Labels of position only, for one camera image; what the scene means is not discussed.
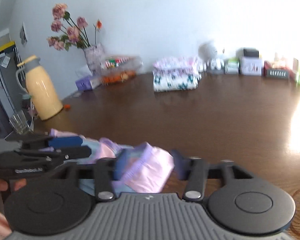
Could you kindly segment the pink purple-trimmed mesh garment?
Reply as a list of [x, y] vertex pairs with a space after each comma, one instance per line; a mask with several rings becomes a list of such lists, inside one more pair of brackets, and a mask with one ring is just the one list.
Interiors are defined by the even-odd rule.
[[118, 162], [119, 180], [113, 181], [115, 194], [123, 192], [159, 193], [174, 169], [173, 157], [162, 148], [143, 142], [138, 146], [120, 145], [108, 138], [94, 140], [80, 135], [83, 146], [91, 149], [87, 158], [73, 159], [77, 164], [93, 164], [101, 158], [115, 158], [123, 154]]

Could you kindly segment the stack of folded floral clothes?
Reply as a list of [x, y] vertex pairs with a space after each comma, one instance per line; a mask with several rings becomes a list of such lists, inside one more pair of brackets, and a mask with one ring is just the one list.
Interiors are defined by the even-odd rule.
[[153, 90], [193, 90], [202, 79], [204, 64], [198, 57], [166, 57], [153, 65]]

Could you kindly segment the clear drinking glass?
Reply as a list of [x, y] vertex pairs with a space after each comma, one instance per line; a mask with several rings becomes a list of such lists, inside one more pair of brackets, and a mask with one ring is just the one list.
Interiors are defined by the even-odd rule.
[[19, 135], [33, 132], [32, 119], [28, 120], [23, 110], [15, 112], [9, 119], [14, 131]]

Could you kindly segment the purple tissue pack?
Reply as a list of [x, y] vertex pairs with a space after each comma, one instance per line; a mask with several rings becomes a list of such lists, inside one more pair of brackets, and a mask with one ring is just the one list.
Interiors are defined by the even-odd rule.
[[98, 76], [93, 75], [87, 65], [75, 71], [77, 80], [75, 82], [78, 91], [94, 90], [101, 85], [101, 80]]

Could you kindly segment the yellow thermos jug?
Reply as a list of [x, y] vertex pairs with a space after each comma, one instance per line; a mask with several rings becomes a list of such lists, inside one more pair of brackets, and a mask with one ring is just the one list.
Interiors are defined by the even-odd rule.
[[30, 95], [40, 119], [44, 121], [57, 115], [63, 109], [63, 104], [49, 74], [40, 64], [40, 58], [32, 55], [17, 64], [17, 67], [17, 84]]

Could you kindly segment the plastic bag of oranges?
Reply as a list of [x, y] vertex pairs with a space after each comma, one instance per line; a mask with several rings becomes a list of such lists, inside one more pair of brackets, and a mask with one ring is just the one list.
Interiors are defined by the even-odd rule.
[[101, 83], [112, 85], [135, 77], [143, 61], [139, 56], [109, 56], [101, 61]]

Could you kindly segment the vase with pink roses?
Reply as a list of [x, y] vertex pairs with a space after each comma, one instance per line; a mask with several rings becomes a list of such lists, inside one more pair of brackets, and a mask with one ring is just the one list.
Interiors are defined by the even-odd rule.
[[104, 56], [104, 49], [97, 41], [97, 34], [102, 29], [102, 22], [97, 20], [94, 27], [94, 42], [90, 42], [86, 28], [88, 23], [85, 18], [78, 17], [77, 20], [71, 18], [68, 6], [65, 3], [57, 3], [52, 9], [53, 22], [50, 25], [51, 31], [57, 36], [50, 36], [47, 42], [55, 50], [68, 51], [71, 47], [83, 50], [85, 60], [90, 72], [93, 75], [101, 75], [101, 60]]

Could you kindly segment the white round speaker toy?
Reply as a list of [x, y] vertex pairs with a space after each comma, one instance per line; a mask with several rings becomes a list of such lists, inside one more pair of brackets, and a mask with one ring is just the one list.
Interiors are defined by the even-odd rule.
[[224, 48], [215, 42], [202, 43], [198, 48], [198, 56], [203, 62], [204, 71], [208, 74], [224, 74]]

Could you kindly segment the green white small box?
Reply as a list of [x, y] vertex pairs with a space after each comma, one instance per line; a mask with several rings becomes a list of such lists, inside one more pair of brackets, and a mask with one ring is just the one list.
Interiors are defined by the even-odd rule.
[[224, 66], [225, 74], [239, 74], [239, 59], [236, 57], [227, 59]]

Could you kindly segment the white floral tin box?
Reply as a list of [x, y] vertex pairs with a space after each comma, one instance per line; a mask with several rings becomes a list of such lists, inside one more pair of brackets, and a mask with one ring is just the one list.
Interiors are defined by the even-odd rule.
[[242, 75], [261, 76], [263, 61], [258, 57], [241, 57], [239, 68]]

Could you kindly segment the red grey labelled box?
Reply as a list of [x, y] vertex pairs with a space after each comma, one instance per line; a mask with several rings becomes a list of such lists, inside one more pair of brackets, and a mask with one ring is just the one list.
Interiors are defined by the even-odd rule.
[[264, 62], [264, 76], [275, 79], [289, 79], [289, 69], [287, 67], [274, 67], [269, 61]]

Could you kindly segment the green transparent bottle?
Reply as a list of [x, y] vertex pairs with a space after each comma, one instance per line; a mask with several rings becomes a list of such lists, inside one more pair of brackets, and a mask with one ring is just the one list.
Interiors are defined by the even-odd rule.
[[293, 79], [294, 79], [294, 81], [298, 85], [300, 85], [300, 66], [299, 66], [299, 61], [296, 58], [293, 59], [292, 72], [293, 72]]

